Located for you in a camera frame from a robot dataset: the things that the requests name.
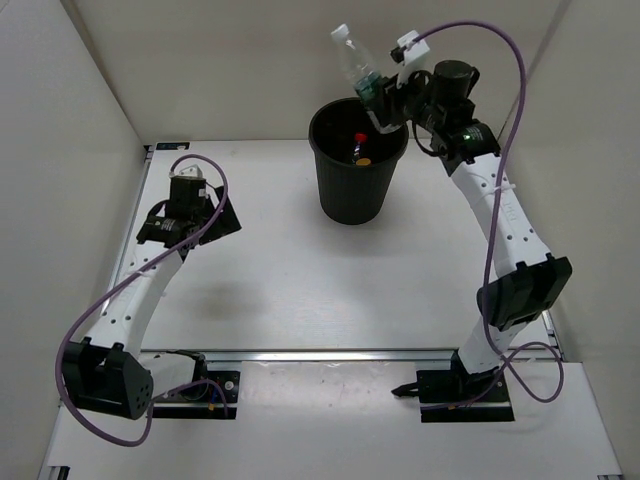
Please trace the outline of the clear bottle green label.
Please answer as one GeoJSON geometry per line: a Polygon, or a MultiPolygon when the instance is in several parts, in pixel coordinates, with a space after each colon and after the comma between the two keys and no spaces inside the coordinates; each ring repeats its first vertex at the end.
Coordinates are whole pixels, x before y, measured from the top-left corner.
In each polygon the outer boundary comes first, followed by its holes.
{"type": "Polygon", "coordinates": [[[368,110],[380,106],[383,79],[369,50],[350,32],[346,24],[331,32],[337,47],[340,67],[362,104],[368,110]]]}

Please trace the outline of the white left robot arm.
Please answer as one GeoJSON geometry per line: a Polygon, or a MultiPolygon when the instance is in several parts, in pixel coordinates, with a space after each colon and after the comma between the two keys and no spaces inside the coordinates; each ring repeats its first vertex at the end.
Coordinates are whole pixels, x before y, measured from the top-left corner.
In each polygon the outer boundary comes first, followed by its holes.
{"type": "Polygon", "coordinates": [[[94,307],[99,317],[81,340],[62,342],[56,382],[68,408],[137,420],[155,397],[175,388],[188,400],[206,395],[210,377],[203,355],[170,350],[142,359],[142,342],[190,251],[240,228],[223,186],[212,188],[195,174],[171,178],[169,197],[143,221],[114,295],[94,307]]]}

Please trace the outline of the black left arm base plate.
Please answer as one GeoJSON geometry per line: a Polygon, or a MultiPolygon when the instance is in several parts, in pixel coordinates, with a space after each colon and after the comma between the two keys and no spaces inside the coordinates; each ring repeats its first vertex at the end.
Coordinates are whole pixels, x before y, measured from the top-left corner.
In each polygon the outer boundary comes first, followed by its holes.
{"type": "Polygon", "coordinates": [[[241,387],[239,363],[207,364],[208,379],[224,393],[224,407],[220,392],[211,384],[199,385],[159,400],[153,409],[154,419],[172,420],[235,420],[241,387]]]}

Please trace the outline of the clear bottle red label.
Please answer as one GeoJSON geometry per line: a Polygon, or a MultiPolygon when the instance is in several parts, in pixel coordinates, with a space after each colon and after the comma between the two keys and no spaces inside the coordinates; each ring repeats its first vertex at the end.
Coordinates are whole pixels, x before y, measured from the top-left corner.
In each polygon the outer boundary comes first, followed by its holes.
{"type": "Polygon", "coordinates": [[[362,153],[363,147],[367,142],[367,135],[365,133],[357,132],[354,135],[354,145],[352,153],[350,154],[350,161],[355,165],[355,162],[359,158],[364,158],[364,154],[362,153]]]}

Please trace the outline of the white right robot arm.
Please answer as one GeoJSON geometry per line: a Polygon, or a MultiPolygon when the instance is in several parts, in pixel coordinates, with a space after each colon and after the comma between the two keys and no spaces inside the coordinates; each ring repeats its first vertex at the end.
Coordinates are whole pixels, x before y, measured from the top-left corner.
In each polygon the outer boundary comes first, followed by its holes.
{"type": "Polygon", "coordinates": [[[381,130],[410,124],[431,136],[423,152],[441,160],[465,197],[487,241],[478,323],[435,383],[423,387],[431,408],[455,409],[485,399],[514,357],[515,337],[557,300],[572,274],[539,238],[506,174],[507,148],[476,119],[470,93],[478,70],[462,61],[433,71],[403,68],[384,78],[380,99],[368,103],[381,130]]]}

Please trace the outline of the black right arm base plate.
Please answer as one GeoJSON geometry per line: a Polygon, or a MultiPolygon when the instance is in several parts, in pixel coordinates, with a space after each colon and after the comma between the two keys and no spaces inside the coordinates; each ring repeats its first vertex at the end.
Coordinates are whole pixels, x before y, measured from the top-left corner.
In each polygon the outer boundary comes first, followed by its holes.
{"type": "Polygon", "coordinates": [[[515,420],[504,375],[463,386],[449,370],[418,370],[421,422],[507,423],[515,420]]]}

